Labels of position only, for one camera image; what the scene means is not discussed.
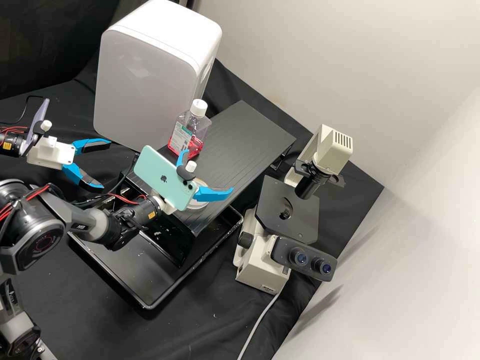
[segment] microscope stage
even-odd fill
[[[255,217],[270,233],[315,243],[319,236],[320,199],[301,199],[295,188],[265,175]]]

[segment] white cable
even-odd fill
[[[281,287],[281,289],[276,293],[276,295],[273,297],[273,299],[270,301],[270,303],[266,306],[266,308],[262,311],[262,313],[260,314],[260,316],[259,316],[258,319],[256,320],[256,323],[255,323],[255,325],[253,325],[253,328],[252,328],[251,331],[250,331],[250,335],[248,335],[248,338],[246,339],[245,344],[244,344],[243,347],[241,348],[240,355],[238,355],[238,357],[236,358],[236,360],[242,360],[242,357],[244,356],[245,350],[247,350],[247,347],[248,347],[249,344],[250,344],[250,340],[252,340],[252,337],[254,336],[255,330],[257,330],[257,327],[259,326],[260,322],[261,322],[262,319],[264,318],[264,316],[265,316],[265,314],[267,313],[267,311],[272,307],[272,305],[274,304],[274,302],[277,301],[277,299],[279,298],[280,293],[282,292],[282,290],[283,290],[284,287],[285,287],[285,284],[283,284],[283,286]]]

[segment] black tray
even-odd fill
[[[166,256],[163,247],[140,232],[118,251],[68,235],[80,249],[123,287],[144,309],[158,306],[243,222],[243,216],[228,206],[191,243],[179,266]]]

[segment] white box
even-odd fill
[[[222,37],[210,19],[150,0],[101,37],[93,126],[141,151],[166,145],[177,116],[201,98]]]

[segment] white bottle cap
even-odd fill
[[[190,160],[189,162],[186,163],[185,170],[187,170],[189,173],[193,173],[196,168],[197,168],[197,163],[195,161]]]
[[[207,112],[207,103],[202,99],[195,99],[191,103],[190,112],[196,117],[203,118]]]

